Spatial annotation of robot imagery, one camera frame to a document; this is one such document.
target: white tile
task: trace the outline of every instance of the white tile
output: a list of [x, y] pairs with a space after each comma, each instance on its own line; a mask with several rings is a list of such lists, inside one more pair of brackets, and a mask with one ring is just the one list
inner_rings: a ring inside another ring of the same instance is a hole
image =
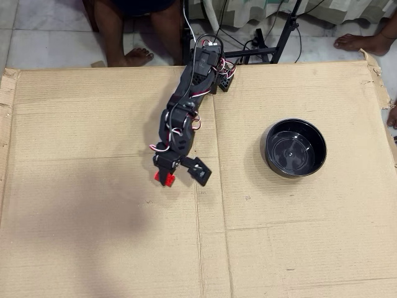
[[132, 48], [146, 48], [154, 54], [153, 60], [151, 60], [146, 66], [159, 66], [159, 65], [173, 65], [174, 61], [168, 54], [166, 48], [158, 39], [156, 34], [141, 34], [135, 33], [133, 38], [133, 47], [124, 48], [131, 50]]
[[[268, 46], [275, 47], [279, 36], [271, 35]], [[308, 37], [302, 36], [302, 54], [299, 62], [314, 61], [336, 61], [336, 60], [359, 60], [362, 54], [359, 52], [346, 52], [334, 48], [334, 37]], [[279, 63], [293, 63], [300, 52], [299, 37], [291, 36], [284, 48]]]
[[344, 22], [341, 25], [335, 25], [331, 29], [325, 30], [325, 36], [327, 37], [341, 37], [345, 34], [361, 35], [361, 27], [355, 20]]
[[105, 61], [93, 32], [15, 30], [7, 66], [14, 68], [90, 67]]
[[361, 35], [363, 36], [375, 35], [379, 31], [381, 31], [381, 29], [387, 23], [387, 20], [388, 19], [382, 19], [379, 24], [367, 24], [367, 25], [362, 24], [360, 28]]
[[0, 1], [0, 29], [12, 29], [17, 6], [18, 0]]
[[14, 27], [91, 31], [81, 0], [19, 0]]
[[12, 30], [0, 29], [0, 75], [7, 62]]
[[385, 56], [373, 56], [382, 69], [382, 80], [387, 88], [391, 100], [397, 99], [397, 42]]

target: leg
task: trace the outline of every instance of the leg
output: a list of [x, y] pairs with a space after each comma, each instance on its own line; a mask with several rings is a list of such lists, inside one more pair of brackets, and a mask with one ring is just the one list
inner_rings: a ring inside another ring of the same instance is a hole
[[347, 51], [358, 51], [361, 48], [374, 55], [386, 54], [391, 44], [397, 39], [397, 11], [386, 26], [374, 36], [346, 34], [339, 37], [334, 46]]
[[153, 54], [140, 48], [124, 55], [123, 16], [111, 0], [96, 0], [94, 10], [109, 67], [141, 66], [153, 59]]
[[182, 64], [181, 45], [181, 2], [175, 2], [167, 9], [150, 14], [158, 37], [173, 57], [176, 65]]
[[394, 127], [397, 129], [397, 107], [390, 110], [389, 118], [387, 119], [387, 126]]

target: bare foot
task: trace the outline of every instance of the bare foot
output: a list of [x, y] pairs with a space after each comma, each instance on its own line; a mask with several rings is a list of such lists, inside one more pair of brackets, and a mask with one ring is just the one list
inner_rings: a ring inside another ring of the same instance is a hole
[[147, 64], [154, 55], [145, 48], [134, 48], [125, 56], [116, 59], [108, 59], [108, 67], [137, 67]]
[[383, 56], [389, 51], [393, 41], [382, 36], [382, 34], [374, 36], [346, 34], [335, 40], [334, 47], [346, 51], [359, 51], [362, 48], [368, 53]]
[[143, 66], [153, 59], [154, 55], [145, 48], [134, 48], [125, 55], [129, 67]]
[[390, 110], [389, 118], [387, 119], [387, 126], [392, 126], [397, 129], [397, 107]]

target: black robotic arm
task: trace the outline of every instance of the black robotic arm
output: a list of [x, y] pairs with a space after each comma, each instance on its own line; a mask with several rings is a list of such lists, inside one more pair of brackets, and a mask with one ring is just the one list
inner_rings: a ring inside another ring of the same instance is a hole
[[185, 67], [175, 93], [161, 114], [161, 141], [156, 146], [151, 145], [155, 151], [154, 165], [159, 168], [155, 179], [163, 186], [171, 186], [175, 179], [173, 173], [179, 165], [188, 168], [188, 173], [201, 185], [207, 183], [211, 170], [200, 158], [192, 159], [187, 155], [192, 148], [195, 131], [201, 127], [198, 111], [204, 96], [215, 94], [218, 86], [226, 92], [234, 72], [235, 65], [224, 58], [222, 42], [217, 45], [205, 40], [202, 48], [197, 48], [196, 42], [193, 60]]

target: black metal stand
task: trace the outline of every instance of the black metal stand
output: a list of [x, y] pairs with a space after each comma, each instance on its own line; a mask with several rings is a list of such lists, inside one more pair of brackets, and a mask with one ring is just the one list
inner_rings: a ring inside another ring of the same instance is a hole
[[[186, 17], [189, 19], [189, 0], [183, 0], [185, 6]], [[300, 7], [302, 0], [297, 0], [293, 11], [288, 15], [287, 21], [285, 22], [283, 32], [281, 33], [279, 42], [276, 47], [269, 48], [266, 46], [262, 30], [256, 29], [256, 42], [258, 48], [253, 50], [241, 50], [234, 52], [226, 52], [225, 58], [239, 58], [244, 57], [243, 63], [248, 64], [249, 58], [251, 56], [260, 56], [262, 62], [255, 64], [276, 64], [279, 62], [281, 54], [284, 51], [285, 45], [287, 44], [288, 38], [292, 31], [294, 31], [299, 24], [297, 23], [297, 12]], [[182, 58], [186, 65], [190, 61], [190, 41], [192, 40], [192, 34], [190, 33], [189, 26], [186, 21], [184, 21], [184, 26], [182, 29]]]

